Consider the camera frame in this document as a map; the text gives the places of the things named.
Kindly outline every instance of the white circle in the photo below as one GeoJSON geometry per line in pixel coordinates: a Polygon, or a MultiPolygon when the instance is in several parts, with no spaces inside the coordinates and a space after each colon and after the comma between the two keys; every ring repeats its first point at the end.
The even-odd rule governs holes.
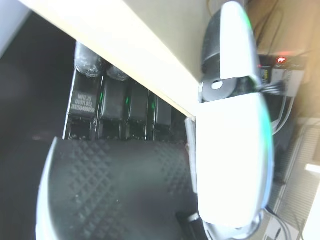
{"type": "Polygon", "coordinates": [[[211,84],[211,88],[213,90],[220,89],[224,83],[222,81],[214,81],[214,83],[211,84]]]}

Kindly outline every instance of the black textured pad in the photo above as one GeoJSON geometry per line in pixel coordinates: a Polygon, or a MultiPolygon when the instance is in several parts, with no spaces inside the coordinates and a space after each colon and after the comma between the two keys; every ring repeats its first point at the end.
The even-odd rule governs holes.
{"type": "Polygon", "coordinates": [[[60,240],[181,240],[176,213],[197,211],[182,145],[63,141],[49,206],[60,240]]]}

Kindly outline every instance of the floor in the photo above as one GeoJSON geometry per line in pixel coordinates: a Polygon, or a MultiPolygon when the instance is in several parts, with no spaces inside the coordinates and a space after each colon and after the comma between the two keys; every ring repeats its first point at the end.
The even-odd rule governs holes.
{"type": "Polygon", "coordinates": [[[63,132],[74,46],[33,13],[0,59],[0,239],[34,237],[42,169],[63,132]]]}

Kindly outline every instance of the robotic hand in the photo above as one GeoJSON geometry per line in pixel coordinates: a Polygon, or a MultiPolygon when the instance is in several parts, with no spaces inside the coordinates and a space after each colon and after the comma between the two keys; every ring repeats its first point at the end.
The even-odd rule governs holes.
{"type": "Polygon", "coordinates": [[[204,38],[196,122],[186,120],[193,191],[209,240],[250,237],[268,204],[274,149],[256,90],[258,65],[248,16],[237,2],[224,4],[204,38]]]}

